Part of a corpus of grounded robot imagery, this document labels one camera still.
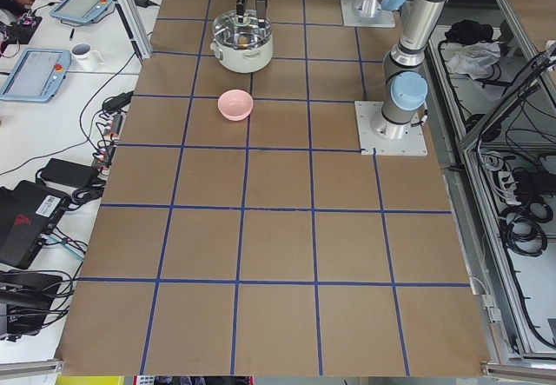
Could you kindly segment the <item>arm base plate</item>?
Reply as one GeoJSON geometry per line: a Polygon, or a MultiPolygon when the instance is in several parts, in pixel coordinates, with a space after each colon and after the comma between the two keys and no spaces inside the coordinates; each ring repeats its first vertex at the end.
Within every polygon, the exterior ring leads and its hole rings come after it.
{"type": "Polygon", "coordinates": [[[360,151],[362,155],[426,156],[427,145],[414,112],[409,123],[390,123],[382,115],[383,102],[357,101],[354,103],[360,151]]]}
{"type": "Polygon", "coordinates": [[[343,25],[349,27],[393,28],[392,11],[383,10],[377,0],[341,0],[343,25]]]}

